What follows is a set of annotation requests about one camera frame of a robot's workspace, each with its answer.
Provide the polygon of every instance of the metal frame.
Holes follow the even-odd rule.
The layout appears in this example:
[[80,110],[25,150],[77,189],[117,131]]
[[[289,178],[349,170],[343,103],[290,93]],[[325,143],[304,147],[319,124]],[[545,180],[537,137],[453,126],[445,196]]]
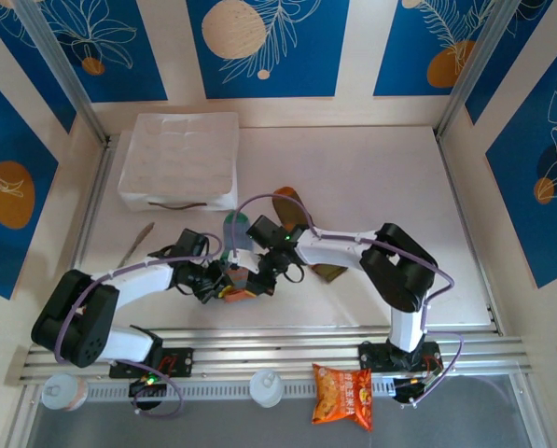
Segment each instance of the metal frame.
[[[64,58],[56,44],[54,34],[45,26],[45,19],[32,0],[14,0],[21,23],[49,64],[52,73],[63,86],[79,114],[86,120],[91,131],[102,141],[106,140],[104,129],[93,113],[87,93],[78,82],[77,75]],[[536,388],[528,373],[529,360],[522,341],[518,337],[502,337],[505,326],[471,238],[470,228],[465,219],[465,207],[455,188],[453,174],[446,157],[446,147],[442,137],[462,109],[466,98],[473,89],[485,64],[504,33],[512,14],[521,0],[500,1],[492,17],[484,26],[478,45],[472,52],[435,131],[440,155],[453,191],[454,201],[464,228],[471,254],[478,265],[484,287],[490,297],[490,312],[493,325],[488,329],[463,329],[466,337],[465,350],[452,374],[492,375],[507,374],[513,384],[517,401],[529,438],[534,446],[555,445],[549,422],[537,408]],[[114,159],[117,137],[108,141],[102,153],[98,171],[91,187],[89,202],[77,238],[72,267],[80,266],[85,257],[88,242],[97,217],[106,179]],[[169,347],[189,346],[196,349],[193,358],[193,377],[183,383],[189,385],[244,384],[253,372],[276,369],[286,381],[309,381],[312,362],[337,368],[358,368],[357,346],[366,341],[384,342],[389,328],[289,328],[289,329],[163,329],[155,330]],[[438,339],[442,360],[450,362],[458,348],[452,339]],[[21,374],[22,391],[11,430],[6,440],[7,448],[26,446],[41,394],[41,385],[53,373],[69,372],[87,379],[96,389],[124,387],[127,380],[111,381],[107,378],[109,366],[95,364],[87,369],[77,369],[70,365],[59,365],[53,355],[34,345],[29,352]],[[374,375],[374,381],[383,378],[400,377],[400,374]]]
[[483,30],[477,39],[475,48],[466,61],[465,67],[461,72],[453,91],[450,94],[450,101],[442,113],[442,117],[436,126],[436,139],[439,141],[447,132],[448,127],[456,118],[458,112],[465,105],[466,99],[473,91],[475,84],[494,53],[500,38],[507,29],[512,16],[517,11],[522,0],[494,0],[496,4],[492,15],[485,22]]
[[[279,371],[287,380],[312,375],[312,363],[358,369],[357,347],[364,341],[384,343],[389,328],[333,329],[162,329],[153,330],[167,347],[191,347],[193,380],[247,380],[260,369]],[[454,374],[490,375],[530,371],[520,338],[499,337],[492,332],[471,332]],[[438,338],[442,360],[451,361],[458,349],[454,338]],[[54,373],[70,373],[88,381],[106,379],[107,363],[79,369],[59,365],[48,350],[34,345],[21,372],[24,385],[43,384]],[[374,376],[405,377],[404,373]]]
[[90,97],[64,55],[63,49],[56,40],[54,33],[52,33],[39,6],[33,0],[12,1],[19,21],[34,41],[35,47],[60,84],[64,94],[77,113],[85,120],[93,135],[102,143],[105,143],[104,127],[91,107]]

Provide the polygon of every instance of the white wall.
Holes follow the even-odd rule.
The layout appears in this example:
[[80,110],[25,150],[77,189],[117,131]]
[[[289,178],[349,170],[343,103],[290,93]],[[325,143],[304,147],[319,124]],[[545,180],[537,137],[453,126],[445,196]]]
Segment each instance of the white wall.
[[137,0],[168,102],[94,105],[109,133],[138,113],[236,111],[242,127],[435,125],[448,96],[382,97],[373,91],[399,0],[350,0],[334,98],[205,99],[186,0]]
[[444,146],[507,332],[523,337],[557,432],[557,280],[537,289],[485,152],[557,56],[557,0],[473,127],[460,114]]
[[31,327],[68,265],[72,251],[68,242],[77,230],[100,146],[80,119],[71,134],[66,133],[1,40],[0,91],[59,161],[13,296],[10,301],[0,297],[1,439],[20,391],[16,381],[31,342]]

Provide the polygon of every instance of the white table surface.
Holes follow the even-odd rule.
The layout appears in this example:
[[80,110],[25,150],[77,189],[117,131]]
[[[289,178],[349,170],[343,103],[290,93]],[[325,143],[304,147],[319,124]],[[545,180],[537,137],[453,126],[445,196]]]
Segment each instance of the white table surface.
[[[117,193],[131,133],[120,136],[116,155],[81,269],[108,271],[118,265],[137,233],[154,230],[130,263],[172,244],[184,228],[222,236],[227,212],[131,212]],[[317,226],[334,231],[378,230],[394,222],[456,280],[456,288],[433,302],[429,326],[489,326],[486,292],[471,257],[431,128],[242,129],[238,188],[243,201],[291,186]],[[270,199],[248,205],[279,222]],[[445,285],[437,279],[434,287]],[[118,325],[145,328],[229,328],[389,325],[389,306],[362,272],[349,270],[329,285],[310,270],[302,284],[278,281],[274,296],[203,305],[175,289],[152,294],[117,312]]]

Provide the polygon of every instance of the white cup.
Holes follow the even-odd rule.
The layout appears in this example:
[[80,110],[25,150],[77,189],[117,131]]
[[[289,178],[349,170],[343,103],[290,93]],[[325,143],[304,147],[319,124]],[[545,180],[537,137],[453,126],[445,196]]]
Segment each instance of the white cup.
[[49,409],[74,411],[87,399],[89,385],[82,378],[66,373],[50,376],[42,390],[42,403]]
[[275,371],[258,371],[249,382],[251,398],[264,408],[278,404],[283,394],[282,378]]

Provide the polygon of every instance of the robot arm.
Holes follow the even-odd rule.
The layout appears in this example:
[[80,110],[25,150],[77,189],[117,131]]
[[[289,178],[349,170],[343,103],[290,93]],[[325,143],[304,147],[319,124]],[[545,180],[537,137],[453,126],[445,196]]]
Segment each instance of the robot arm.
[[[228,262],[213,261],[201,266],[190,261],[149,266],[149,262],[177,257],[198,257],[208,244],[207,238],[184,230],[175,245],[150,254],[143,269],[116,272],[89,294],[83,312],[76,315],[66,330],[61,355],[78,367],[95,361],[127,359],[157,366],[161,340],[139,328],[112,327],[116,310],[150,293],[184,285],[203,303],[221,298],[232,282],[226,275],[230,265],[249,271],[246,289],[253,295],[273,294],[276,278],[296,264],[328,263],[364,271],[383,299],[392,306],[392,328],[388,338],[389,366],[394,371],[409,371],[421,359],[423,303],[434,281],[434,273],[416,262],[371,242],[387,243],[413,254],[429,264],[435,260],[395,224],[384,224],[379,231],[363,233],[312,231],[296,227],[287,232],[261,216],[247,232],[264,249],[262,255],[236,250]],[[66,273],[35,322],[32,339],[49,350],[55,349],[63,321],[79,294],[100,275],[79,271]]]
[[284,273],[290,263],[313,265],[318,263],[357,269],[367,274],[382,298],[391,306],[391,330],[388,337],[399,357],[409,357],[423,342],[424,299],[433,286],[434,272],[412,260],[400,258],[393,262],[395,253],[371,242],[387,243],[394,248],[438,266],[436,261],[396,224],[384,224],[379,231],[347,233],[311,231],[298,227],[287,233],[268,218],[261,216],[248,231],[267,254],[256,256],[237,250],[230,261],[249,271],[250,286],[259,293],[259,285],[272,293],[273,273]]

